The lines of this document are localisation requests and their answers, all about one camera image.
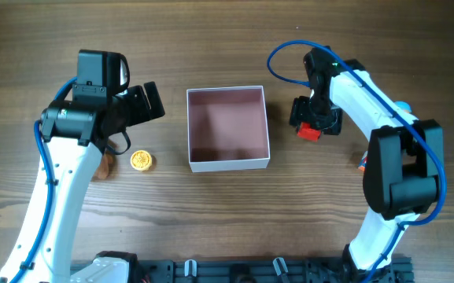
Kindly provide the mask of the colourful puzzle cube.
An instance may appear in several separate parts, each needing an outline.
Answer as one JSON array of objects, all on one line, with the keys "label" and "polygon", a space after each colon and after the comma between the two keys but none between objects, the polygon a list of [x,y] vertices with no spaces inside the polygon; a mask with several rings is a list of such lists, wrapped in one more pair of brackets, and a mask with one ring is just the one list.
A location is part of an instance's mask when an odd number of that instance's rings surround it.
[{"label": "colourful puzzle cube", "polygon": [[358,164],[358,169],[361,171],[365,171],[367,165],[367,152],[365,152]]}]

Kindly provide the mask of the brown plush toy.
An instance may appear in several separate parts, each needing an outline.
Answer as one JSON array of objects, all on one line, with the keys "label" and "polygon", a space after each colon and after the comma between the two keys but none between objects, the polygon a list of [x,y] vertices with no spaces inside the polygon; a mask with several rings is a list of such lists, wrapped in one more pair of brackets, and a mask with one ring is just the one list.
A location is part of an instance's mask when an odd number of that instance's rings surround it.
[{"label": "brown plush toy", "polygon": [[99,164],[97,170],[94,173],[93,181],[105,180],[109,177],[109,172],[113,168],[115,160],[115,154],[105,150],[105,153],[102,157],[101,163]]}]

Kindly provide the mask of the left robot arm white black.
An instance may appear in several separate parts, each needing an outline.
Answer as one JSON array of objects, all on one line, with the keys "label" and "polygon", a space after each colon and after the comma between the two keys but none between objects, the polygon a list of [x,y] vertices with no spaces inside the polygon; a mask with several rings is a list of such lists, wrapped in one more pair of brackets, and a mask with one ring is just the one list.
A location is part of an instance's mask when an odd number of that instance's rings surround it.
[{"label": "left robot arm white black", "polygon": [[39,171],[0,282],[67,282],[79,215],[114,134],[164,116],[155,83],[130,84],[121,53],[80,50],[77,75],[34,124]]}]

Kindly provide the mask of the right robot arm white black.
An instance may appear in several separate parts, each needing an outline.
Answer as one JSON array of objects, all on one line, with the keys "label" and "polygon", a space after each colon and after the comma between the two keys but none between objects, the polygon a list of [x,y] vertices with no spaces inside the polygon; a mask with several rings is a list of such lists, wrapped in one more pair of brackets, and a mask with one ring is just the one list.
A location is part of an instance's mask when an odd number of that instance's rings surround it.
[{"label": "right robot arm white black", "polygon": [[298,136],[338,135],[348,115],[368,140],[363,191],[369,208],[344,248],[340,275],[344,282],[369,282],[385,275],[405,230],[431,222],[442,209],[443,130],[391,101],[357,60],[315,46],[303,62],[311,93],[293,101],[290,125]]}]

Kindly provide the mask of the yellow duck toy blue hat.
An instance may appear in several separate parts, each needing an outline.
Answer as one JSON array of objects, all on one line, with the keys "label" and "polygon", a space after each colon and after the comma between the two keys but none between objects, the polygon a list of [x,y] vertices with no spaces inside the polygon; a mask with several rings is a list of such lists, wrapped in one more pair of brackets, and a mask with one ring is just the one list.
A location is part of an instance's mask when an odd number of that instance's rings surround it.
[{"label": "yellow duck toy blue hat", "polygon": [[412,108],[411,106],[405,102],[405,101],[395,101],[394,102],[396,108],[396,112],[405,112],[405,113],[408,113],[408,114],[411,114],[412,113]]}]

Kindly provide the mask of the yellow round toy wheel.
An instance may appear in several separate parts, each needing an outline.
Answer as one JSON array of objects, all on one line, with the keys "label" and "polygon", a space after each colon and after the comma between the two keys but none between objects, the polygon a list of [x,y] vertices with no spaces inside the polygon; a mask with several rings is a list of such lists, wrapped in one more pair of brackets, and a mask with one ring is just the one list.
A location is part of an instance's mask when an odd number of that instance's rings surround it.
[{"label": "yellow round toy wheel", "polygon": [[146,150],[138,150],[131,155],[130,164],[136,171],[148,171],[153,165],[153,157]]}]

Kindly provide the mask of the red toy truck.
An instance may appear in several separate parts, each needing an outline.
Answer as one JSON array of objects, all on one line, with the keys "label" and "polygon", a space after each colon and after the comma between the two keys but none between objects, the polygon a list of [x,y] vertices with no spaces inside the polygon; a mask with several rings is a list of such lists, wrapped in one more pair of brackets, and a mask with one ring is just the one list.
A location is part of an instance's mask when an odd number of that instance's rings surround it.
[{"label": "red toy truck", "polygon": [[311,142],[317,142],[320,138],[321,131],[310,127],[309,123],[301,122],[297,126],[297,136]]}]

